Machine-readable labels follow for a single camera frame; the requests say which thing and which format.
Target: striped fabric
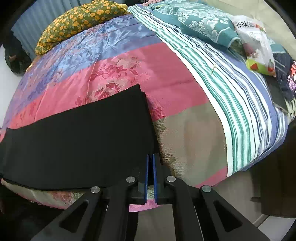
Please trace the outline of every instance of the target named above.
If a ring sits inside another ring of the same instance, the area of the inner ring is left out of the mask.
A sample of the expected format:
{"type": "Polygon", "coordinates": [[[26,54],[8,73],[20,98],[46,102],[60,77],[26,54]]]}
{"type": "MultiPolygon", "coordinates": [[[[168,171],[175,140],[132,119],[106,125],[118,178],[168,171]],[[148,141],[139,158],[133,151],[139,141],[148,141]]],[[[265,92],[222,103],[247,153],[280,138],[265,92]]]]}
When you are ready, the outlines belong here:
{"type": "Polygon", "coordinates": [[[227,176],[282,143],[288,118],[273,106],[264,77],[249,71],[240,55],[182,34],[140,5],[128,10],[181,59],[208,96],[224,128],[227,176]]]}

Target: snack bag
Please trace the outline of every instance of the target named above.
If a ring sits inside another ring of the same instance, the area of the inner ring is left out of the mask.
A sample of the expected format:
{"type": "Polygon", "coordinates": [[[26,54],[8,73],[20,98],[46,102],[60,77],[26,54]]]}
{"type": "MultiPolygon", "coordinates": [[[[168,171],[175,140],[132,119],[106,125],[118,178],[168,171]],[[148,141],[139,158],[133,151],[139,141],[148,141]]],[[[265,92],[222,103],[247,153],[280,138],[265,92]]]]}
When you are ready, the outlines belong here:
{"type": "Polygon", "coordinates": [[[263,23],[244,15],[230,19],[246,52],[248,69],[275,77],[274,57],[263,23]]]}

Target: black cloth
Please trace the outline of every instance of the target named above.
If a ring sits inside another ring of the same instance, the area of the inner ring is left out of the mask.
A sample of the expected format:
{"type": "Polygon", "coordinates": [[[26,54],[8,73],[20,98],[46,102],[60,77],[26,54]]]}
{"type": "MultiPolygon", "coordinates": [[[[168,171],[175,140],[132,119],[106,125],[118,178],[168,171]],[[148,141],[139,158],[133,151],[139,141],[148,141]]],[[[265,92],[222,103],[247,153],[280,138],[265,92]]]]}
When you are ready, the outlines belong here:
{"type": "Polygon", "coordinates": [[[294,98],[294,92],[289,87],[288,77],[293,64],[293,59],[287,52],[274,53],[273,56],[276,66],[276,79],[282,93],[287,100],[292,100],[294,98]]]}
{"type": "Polygon", "coordinates": [[[158,143],[144,92],[111,97],[7,129],[0,144],[3,178],[39,190],[107,187],[135,176],[158,143]]]}
{"type": "Polygon", "coordinates": [[[10,31],[8,36],[3,41],[3,47],[5,48],[5,61],[10,70],[15,74],[24,75],[26,69],[32,63],[30,57],[23,50],[21,42],[10,31]]]}

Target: metal bolt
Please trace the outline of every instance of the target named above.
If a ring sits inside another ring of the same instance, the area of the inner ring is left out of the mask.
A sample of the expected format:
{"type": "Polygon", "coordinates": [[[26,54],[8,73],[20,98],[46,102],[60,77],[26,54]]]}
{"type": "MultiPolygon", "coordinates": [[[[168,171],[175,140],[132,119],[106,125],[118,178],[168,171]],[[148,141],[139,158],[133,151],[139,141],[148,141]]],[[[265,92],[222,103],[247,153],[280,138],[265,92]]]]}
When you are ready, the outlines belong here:
{"type": "Polygon", "coordinates": [[[172,182],[176,181],[176,178],[174,176],[168,176],[167,181],[172,183],[172,182]]]}
{"type": "Polygon", "coordinates": [[[127,181],[128,183],[133,183],[135,180],[136,180],[136,179],[135,179],[134,177],[127,177],[127,178],[126,178],[126,181],[127,181]]]}
{"type": "Polygon", "coordinates": [[[98,186],[94,186],[91,188],[92,193],[98,193],[100,191],[100,188],[98,186]]]}
{"type": "Polygon", "coordinates": [[[212,188],[210,186],[208,186],[208,185],[204,185],[204,186],[202,186],[202,190],[204,192],[210,192],[212,190],[212,188]]]}

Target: curtain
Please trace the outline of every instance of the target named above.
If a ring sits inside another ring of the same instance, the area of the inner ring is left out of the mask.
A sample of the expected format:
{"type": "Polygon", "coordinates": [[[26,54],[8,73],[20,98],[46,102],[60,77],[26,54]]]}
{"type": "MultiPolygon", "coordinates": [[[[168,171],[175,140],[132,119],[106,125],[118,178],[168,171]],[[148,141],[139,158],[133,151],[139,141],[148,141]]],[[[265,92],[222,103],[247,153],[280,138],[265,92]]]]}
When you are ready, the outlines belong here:
{"type": "Polygon", "coordinates": [[[12,31],[33,60],[36,44],[44,29],[67,10],[89,2],[91,0],[37,0],[21,15],[12,31]]]}

